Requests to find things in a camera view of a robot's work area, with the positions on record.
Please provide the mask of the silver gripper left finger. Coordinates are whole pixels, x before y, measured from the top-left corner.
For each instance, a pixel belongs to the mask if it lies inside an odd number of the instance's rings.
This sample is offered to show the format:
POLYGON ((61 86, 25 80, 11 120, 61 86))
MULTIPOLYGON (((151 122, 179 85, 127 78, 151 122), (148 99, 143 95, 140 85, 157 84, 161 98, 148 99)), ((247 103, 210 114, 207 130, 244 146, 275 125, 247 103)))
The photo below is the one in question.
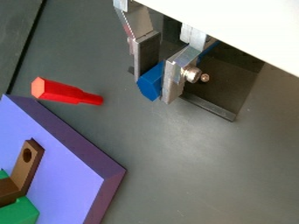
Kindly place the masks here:
POLYGON ((133 55, 135 80, 157 64, 161 33, 155 30, 148 8, 133 0, 113 0, 129 53, 133 55))

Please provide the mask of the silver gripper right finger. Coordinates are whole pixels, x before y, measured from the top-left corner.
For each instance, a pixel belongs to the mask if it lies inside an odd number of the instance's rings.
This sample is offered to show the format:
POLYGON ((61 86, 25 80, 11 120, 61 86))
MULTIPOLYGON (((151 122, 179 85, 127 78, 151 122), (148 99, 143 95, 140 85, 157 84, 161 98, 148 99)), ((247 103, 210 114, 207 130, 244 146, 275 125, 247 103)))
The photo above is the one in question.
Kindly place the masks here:
POLYGON ((207 34, 187 24, 182 25, 180 40, 187 46, 164 62, 161 101, 170 104, 182 94, 184 82, 200 78, 196 60, 206 45, 207 34))

